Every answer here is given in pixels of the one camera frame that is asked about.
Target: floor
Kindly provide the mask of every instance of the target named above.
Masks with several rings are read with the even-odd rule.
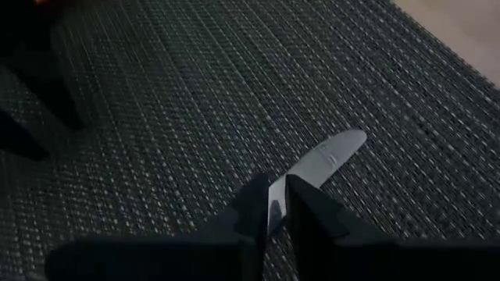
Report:
[[[393,0],[500,86],[499,0]]]

